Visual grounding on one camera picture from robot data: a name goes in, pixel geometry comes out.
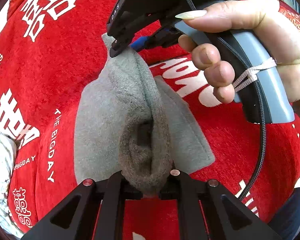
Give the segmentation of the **person's right hand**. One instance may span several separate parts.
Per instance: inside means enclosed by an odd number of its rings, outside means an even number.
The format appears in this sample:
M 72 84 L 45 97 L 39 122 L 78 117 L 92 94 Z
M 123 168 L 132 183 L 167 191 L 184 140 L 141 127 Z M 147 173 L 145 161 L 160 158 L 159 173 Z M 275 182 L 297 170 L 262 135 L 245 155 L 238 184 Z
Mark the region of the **person's right hand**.
M 270 55 L 277 61 L 288 100 L 300 106 L 300 31 L 279 12 L 277 0 L 244 0 L 215 3 L 205 9 L 183 12 L 176 16 L 188 26 L 207 33 L 226 30 L 253 30 Z M 214 96 L 222 103 L 234 100 L 233 67 L 221 59 L 211 44 L 197 46 L 186 35 L 179 45 L 191 52 L 193 64 L 204 71 Z

